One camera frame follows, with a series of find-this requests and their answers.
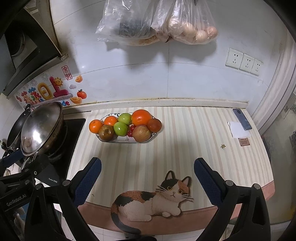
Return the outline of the black gas stove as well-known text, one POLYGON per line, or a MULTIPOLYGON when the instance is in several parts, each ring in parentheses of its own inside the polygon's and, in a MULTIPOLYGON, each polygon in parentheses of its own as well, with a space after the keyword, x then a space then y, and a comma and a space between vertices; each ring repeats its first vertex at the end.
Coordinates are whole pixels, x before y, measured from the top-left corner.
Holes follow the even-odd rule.
POLYGON ((36 179, 48 186, 57 186, 67 177, 70 162, 86 119, 64 120, 53 145, 36 170, 36 179))

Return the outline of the black frying pan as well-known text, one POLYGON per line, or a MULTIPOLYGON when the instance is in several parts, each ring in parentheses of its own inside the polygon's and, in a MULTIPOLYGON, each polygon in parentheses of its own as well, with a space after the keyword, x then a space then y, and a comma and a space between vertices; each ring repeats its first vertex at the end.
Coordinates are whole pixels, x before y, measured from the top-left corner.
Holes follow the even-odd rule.
POLYGON ((1 148, 4 150, 4 154, 2 158, 12 154, 17 149, 20 148, 21 145, 21 131, 23 125, 31 113, 31 105, 27 104, 25 107, 24 112, 19 116, 16 122, 13 124, 12 129, 8 135, 7 142, 3 142, 1 148))

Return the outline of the steel wok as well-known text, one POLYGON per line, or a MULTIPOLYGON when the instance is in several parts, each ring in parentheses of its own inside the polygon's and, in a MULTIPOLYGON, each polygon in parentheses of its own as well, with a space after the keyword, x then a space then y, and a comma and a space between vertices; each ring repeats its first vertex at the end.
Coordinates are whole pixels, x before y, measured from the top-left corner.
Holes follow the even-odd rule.
POLYGON ((28 116, 21 131, 21 151, 24 156, 21 169, 52 147, 63 120, 60 102, 42 104, 28 116))

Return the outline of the small brown square card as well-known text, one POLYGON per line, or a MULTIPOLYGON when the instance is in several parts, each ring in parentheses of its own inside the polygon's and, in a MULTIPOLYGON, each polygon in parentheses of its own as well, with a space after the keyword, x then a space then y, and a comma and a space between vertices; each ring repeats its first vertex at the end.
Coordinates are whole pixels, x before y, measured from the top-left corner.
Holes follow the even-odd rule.
POLYGON ((241 147, 250 145, 250 142, 249 142, 248 138, 239 138, 238 140, 239 140, 239 143, 240 143, 241 147))

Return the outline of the white paper napkin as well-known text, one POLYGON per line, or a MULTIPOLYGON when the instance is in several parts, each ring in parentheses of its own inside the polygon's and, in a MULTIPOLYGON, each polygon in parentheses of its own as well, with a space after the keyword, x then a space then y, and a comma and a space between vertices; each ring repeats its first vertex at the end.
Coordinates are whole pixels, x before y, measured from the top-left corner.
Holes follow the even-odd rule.
POLYGON ((227 122, 230 132, 233 138, 248 138, 251 137, 251 134, 249 131, 246 131, 241 123, 235 122, 235 121, 229 121, 227 122))

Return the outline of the striped cat counter mat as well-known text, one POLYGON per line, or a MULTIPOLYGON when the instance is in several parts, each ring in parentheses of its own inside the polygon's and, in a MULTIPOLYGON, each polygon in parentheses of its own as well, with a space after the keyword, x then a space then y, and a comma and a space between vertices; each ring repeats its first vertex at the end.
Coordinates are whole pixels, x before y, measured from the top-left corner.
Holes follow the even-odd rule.
POLYGON ((168 171, 178 179, 192 177, 193 201, 181 203, 181 214, 165 218, 154 216, 135 223, 142 233, 174 235, 206 227, 216 207, 211 204, 193 170, 202 157, 224 179, 239 186, 258 183, 265 199, 275 192, 273 172, 261 136, 253 127, 249 146, 241 147, 233 138, 229 121, 236 121, 230 108, 153 107, 149 112, 162 122, 162 129, 148 143, 104 143, 89 131, 89 123, 114 113, 115 109, 78 114, 86 122, 79 135, 68 171, 72 178, 89 160, 102 161, 102 172, 86 202, 79 207, 86 222, 105 230, 117 230, 110 208, 116 197, 127 190, 154 191, 168 171))

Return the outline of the lower green apple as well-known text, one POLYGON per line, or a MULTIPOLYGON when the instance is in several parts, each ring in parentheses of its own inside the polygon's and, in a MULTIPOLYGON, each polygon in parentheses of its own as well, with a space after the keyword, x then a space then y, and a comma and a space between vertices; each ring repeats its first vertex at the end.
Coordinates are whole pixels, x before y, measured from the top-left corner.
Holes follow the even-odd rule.
POLYGON ((127 135, 128 126, 125 123, 118 121, 114 124, 113 128, 117 136, 124 137, 127 135))

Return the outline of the green apple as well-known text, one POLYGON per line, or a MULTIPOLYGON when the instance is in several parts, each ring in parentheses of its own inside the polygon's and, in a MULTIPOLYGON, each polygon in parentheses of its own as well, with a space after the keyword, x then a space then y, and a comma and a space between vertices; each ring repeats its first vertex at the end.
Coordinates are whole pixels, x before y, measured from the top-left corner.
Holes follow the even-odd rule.
POLYGON ((128 126, 125 123, 118 121, 114 124, 113 128, 117 136, 124 137, 127 135, 128 126))
POLYGON ((132 116, 129 113, 122 113, 118 116, 118 122, 124 123, 129 126, 132 122, 132 116))

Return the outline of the red-yellow apple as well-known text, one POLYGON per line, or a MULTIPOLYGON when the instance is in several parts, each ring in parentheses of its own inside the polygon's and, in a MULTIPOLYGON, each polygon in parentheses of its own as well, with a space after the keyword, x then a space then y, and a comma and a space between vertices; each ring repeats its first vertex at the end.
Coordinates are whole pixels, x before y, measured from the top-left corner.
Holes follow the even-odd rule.
POLYGON ((144 143, 151 137, 151 132, 145 125, 136 126, 132 132, 133 138, 139 142, 144 143))

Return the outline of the dark orange tangerine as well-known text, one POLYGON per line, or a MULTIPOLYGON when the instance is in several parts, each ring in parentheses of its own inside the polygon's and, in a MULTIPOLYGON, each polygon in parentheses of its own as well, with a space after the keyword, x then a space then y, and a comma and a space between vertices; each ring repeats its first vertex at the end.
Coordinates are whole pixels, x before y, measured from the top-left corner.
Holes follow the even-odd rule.
POLYGON ((157 133, 162 129, 162 123, 157 118, 152 118, 147 122, 147 127, 152 133, 157 133))

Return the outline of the large orange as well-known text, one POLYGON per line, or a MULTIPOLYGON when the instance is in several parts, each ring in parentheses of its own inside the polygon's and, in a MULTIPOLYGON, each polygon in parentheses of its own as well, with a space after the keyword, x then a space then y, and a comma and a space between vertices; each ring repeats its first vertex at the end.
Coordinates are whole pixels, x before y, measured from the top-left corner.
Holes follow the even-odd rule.
POLYGON ((132 113, 132 124, 135 126, 147 125, 152 115, 145 109, 138 109, 132 113))

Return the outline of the plastic bag of eggs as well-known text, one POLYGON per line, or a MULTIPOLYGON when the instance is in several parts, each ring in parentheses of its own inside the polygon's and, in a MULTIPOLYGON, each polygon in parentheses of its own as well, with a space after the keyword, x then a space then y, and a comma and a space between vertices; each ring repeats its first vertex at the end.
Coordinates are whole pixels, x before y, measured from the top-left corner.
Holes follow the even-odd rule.
POLYGON ((151 28, 163 42, 203 45, 218 36, 206 1, 159 1, 151 28))

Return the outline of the plastic bag dark contents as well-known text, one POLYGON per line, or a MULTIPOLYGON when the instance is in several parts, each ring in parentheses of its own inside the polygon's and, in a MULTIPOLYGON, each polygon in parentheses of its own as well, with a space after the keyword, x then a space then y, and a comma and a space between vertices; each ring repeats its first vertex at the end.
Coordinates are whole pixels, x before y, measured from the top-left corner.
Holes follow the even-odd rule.
POLYGON ((158 1, 106 1, 96 29, 98 41, 147 46, 159 41, 151 28, 158 1))

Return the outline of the colourful wall sticker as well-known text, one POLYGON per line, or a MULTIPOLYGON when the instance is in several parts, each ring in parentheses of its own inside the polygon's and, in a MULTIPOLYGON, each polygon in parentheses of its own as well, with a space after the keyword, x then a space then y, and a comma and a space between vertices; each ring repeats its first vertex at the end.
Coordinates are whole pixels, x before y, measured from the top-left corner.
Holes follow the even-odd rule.
POLYGON ((63 107, 80 105, 87 97, 83 76, 68 64, 44 71, 14 94, 22 107, 30 104, 33 108, 55 101, 63 107))

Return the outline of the white wall sockets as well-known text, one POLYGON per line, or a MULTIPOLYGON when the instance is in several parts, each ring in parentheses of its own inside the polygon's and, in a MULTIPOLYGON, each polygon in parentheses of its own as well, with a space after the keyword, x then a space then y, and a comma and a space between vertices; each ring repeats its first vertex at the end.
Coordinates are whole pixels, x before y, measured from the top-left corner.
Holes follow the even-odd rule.
POLYGON ((248 54, 229 48, 225 66, 259 76, 263 62, 248 54))

